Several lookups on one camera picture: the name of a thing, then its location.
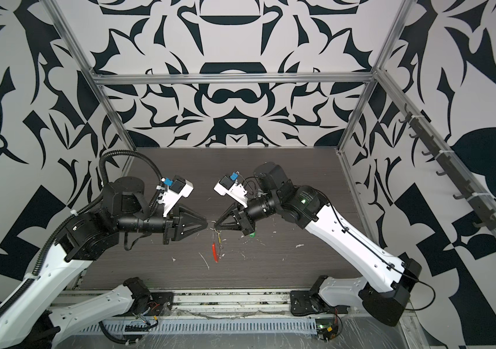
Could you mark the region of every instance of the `hook rack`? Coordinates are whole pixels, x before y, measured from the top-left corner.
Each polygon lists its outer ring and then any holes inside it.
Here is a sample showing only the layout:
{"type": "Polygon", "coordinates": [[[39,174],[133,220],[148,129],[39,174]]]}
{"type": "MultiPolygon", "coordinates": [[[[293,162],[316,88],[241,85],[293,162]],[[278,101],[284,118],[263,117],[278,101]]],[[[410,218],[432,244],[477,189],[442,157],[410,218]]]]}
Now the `hook rack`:
{"type": "Polygon", "coordinates": [[[471,189],[471,182],[466,179],[463,173],[459,170],[457,166],[457,159],[455,152],[451,149],[443,149],[442,144],[439,140],[435,131],[433,131],[430,125],[426,122],[423,115],[411,115],[409,112],[405,117],[405,122],[409,123],[409,126],[415,131],[414,135],[410,135],[411,138],[419,138],[422,143],[426,146],[427,152],[423,151],[422,154],[434,155],[434,159],[438,162],[442,171],[436,171],[438,176],[447,175],[453,184],[461,192],[459,195],[453,195],[455,200],[467,199],[469,205],[477,213],[478,217],[482,220],[478,227],[487,227],[489,230],[496,229],[496,217],[494,216],[494,210],[490,209],[485,200],[481,197],[484,195],[490,195],[489,193],[477,193],[471,189]]]}

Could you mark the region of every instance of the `metal rail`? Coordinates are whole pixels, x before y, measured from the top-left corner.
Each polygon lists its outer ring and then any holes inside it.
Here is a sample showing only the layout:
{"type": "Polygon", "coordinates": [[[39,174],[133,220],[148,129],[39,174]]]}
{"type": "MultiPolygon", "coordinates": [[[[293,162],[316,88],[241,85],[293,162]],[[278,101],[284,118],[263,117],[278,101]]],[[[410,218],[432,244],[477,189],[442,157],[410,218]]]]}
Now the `metal rail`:
{"type": "Polygon", "coordinates": [[[347,73],[239,73],[239,74],[94,74],[97,85],[368,82],[369,72],[347,73]]]}
{"type": "Polygon", "coordinates": [[[114,125],[116,132],[120,136],[120,139],[124,142],[126,148],[130,150],[136,150],[136,146],[133,144],[132,138],[130,138],[130,134],[126,131],[126,128],[124,127],[120,116],[112,107],[112,104],[108,100],[108,97],[93,80],[93,75],[91,74],[91,65],[89,64],[87,57],[85,57],[83,50],[79,46],[75,34],[71,31],[71,28],[68,24],[68,21],[65,19],[62,10],[55,0],[40,1],[44,5],[47,14],[52,19],[54,28],[56,28],[56,31],[58,32],[62,40],[64,40],[66,46],[68,46],[68,50],[70,51],[71,56],[76,61],[79,70],[81,70],[81,73],[83,74],[85,80],[87,81],[87,84],[93,91],[93,94],[95,95],[95,97],[97,97],[98,101],[105,109],[107,116],[112,122],[112,125],[114,125]]]}

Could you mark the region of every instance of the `white debris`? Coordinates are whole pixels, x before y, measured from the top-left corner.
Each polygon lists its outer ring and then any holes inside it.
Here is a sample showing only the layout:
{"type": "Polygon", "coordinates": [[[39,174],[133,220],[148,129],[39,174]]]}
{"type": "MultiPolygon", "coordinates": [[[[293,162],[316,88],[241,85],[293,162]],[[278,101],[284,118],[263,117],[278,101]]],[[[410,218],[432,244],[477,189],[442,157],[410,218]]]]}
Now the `white debris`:
{"type": "Polygon", "coordinates": [[[200,252],[198,252],[198,254],[199,254],[200,256],[202,256],[202,258],[203,258],[203,262],[205,262],[205,265],[207,265],[207,270],[209,270],[209,264],[207,264],[207,261],[205,260],[205,257],[204,257],[204,256],[203,256],[200,252]]]}

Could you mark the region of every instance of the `aluminum frame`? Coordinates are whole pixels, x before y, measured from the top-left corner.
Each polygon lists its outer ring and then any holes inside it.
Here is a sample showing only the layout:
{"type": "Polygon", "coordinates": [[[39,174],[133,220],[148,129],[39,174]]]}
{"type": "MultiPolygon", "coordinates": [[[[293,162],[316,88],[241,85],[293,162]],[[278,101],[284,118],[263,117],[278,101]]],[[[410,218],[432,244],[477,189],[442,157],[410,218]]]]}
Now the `aluminum frame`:
{"type": "Polygon", "coordinates": [[[82,48],[78,44],[75,34],[71,31],[71,28],[68,25],[68,21],[65,19],[62,10],[56,3],[56,0],[40,1],[50,19],[52,19],[54,28],[56,29],[62,40],[65,42],[66,46],[68,46],[68,50],[70,51],[71,56],[76,61],[79,70],[81,70],[81,73],[83,74],[85,80],[87,81],[87,84],[93,91],[93,94],[95,95],[95,97],[97,97],[98,101],[105,109],[105,112],[109,120],[112,122],[112,125],[114,125],[116,132],[120,136],[120,139],[124,142],[126,148],[130,150],[136,150],[136,146],[133,144],[130,134],[126,131],[126,128],[124,127],[120,116],[112,107],[112,104],[110,103],[104,91],[102,91],[102,89],[93,80],[93,75],[91,74],[91,65],[85,57],[82,48]]]}
{"type": "MultiPolygon", "coordinates": [[[[391,24],[389,33],[387,34],[384,44],[382,45],[382,48],[379,51],[378,59],[376,60],[376,63],[374,63],[374,66],[372,67],[372,75],[374,75],[374,72],[376,72],[378,69],[384,68],[386,61],[389,59],[391,52],[393,51],[393,47],[395,46],[395,43],[397,42],[397,40],[399,40],[399,37],[401,36],[403,29],[405,28],[405,21],[407,20],[407,17],[411,12],[412,6],[416,3],[416,1],[417,0],[403,0],[401,2],[401,5],[399,6],[399,9],[397,11],[397,15],[395,16],[395,20],[391,24]]],[[[372,92],[374,91],[374,88],[376,88],[375,78],[372,80],[372,82],[366,85],[364,91],[358,98],[356,107],[354,108],[352,114],[349,117],[349,123],[347,125],[347,128],[343,132],[341,139],[339,140],[339,144],[337,145],[337,149],[339,151],[342,152],[345,146],[347,145],[350,136],[354,132],[354,128],[356,127],[356,124],[362,117],[362,112],[364,111],[366,103],[368,103],[370,97],[372,96],[372,92]]]]}
{"type": "MultiPolygon", "coordinates": [[[[403,115],[405,115],[407,112],[410,112],[412,115],[422,115],[419,112],[419,109],[413,104],[408,96],[403,93],[397,83],[391,78],[389,73],[387,73],[383,69],[378,69],[376,72],[374,72],[374,77],[377,79],[381,87],[384,88],[387,95],[391,98],[391,100],[395,103],[395,105],[401,111],[401,113],[403,113],[403,115]]],[[[471,190],[475,193],[489,194],[489,191],[481,184],[480,181],[478,181],[476,176],[466,167],[466,165],[463,164],[461,159],[453,152],[452,148],[444,141],[442,136],[440,136],[437,130],[433,128],[430,122],[428,122],[424,117],[419,117],[417,119],[419,124],[426,130],[426,132],[434,137],[434,141],[441,150],[450,151],[448,152],[448,154],[450,154],[452,163],[460,172],[460,175],[466,180],[469,180],[469,186],[471,190]]],[[[479,195],[478,198],[480,198],[486,206],[494,211],[494,216],[496,217],[496,200],[492,197],[492,195],[479,195]]],[[[492,230],[491,232],[496,238],[496,229],[492,230]]]]}
{"type": "Polygon", "coordinates": [[[347,73],[240,73],[240,74],[93,74],[97,85],[369,82],[370,72],[347,73]]]}
{"type": "Polygon", "coordinates": [[[350,164],[347,160],[347,157],[343,152],[337,152],[337,156],[339,157],[339,161],[341,162],[341,168],[349,186],[349,192],[354,200],[356,212],[358,213],[358,217],[362,221],[364,235],[366,235],[366,237],[370,240],[374,241],[374,243],[379,244],[379,237],[374,234],[372,227],[370,226],[370,219],[368,218],[368,214],[364,209],[364,205],[362,204],[362,200],[360,199],[360,195],[358,194],[358,190],[356,189],[356,184],[352,178],[352,174],[350,174],[350,164]]]}

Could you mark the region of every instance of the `zip tie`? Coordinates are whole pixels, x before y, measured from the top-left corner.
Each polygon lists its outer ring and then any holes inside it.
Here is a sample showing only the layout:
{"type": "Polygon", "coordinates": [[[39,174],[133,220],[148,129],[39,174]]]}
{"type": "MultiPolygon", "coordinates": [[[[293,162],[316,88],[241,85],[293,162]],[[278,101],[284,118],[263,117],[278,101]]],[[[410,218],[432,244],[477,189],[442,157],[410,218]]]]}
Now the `zip tie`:
{"type": "Polygon", "coordinates": [[[38,275],[33,275],[31,273],[27,273],[27,274],[25,274],[25,276],[23,278],[24,279],[38,279],[39,276],[38,275]]]}
{"type": "Polygon", "coordinates": [[[475,197],[479,197],[479,196],[490,196],[491,198],[493,198],[494,196],[490,193],[472,193],[470,195],[470,197],[467,198],[467,201],[469,201],[470,199],[472,198],[475,198],[475,197]]]}
{"type": "Polygon", "coordinates": [[[438,157],[441,155],[441,154],[444,154],[444,153],[447,153],[447,152],[454,152],[453,150],[440,150],[438,151],[438,154],[434,157],[434,160],[437,160],[438,157]]]}

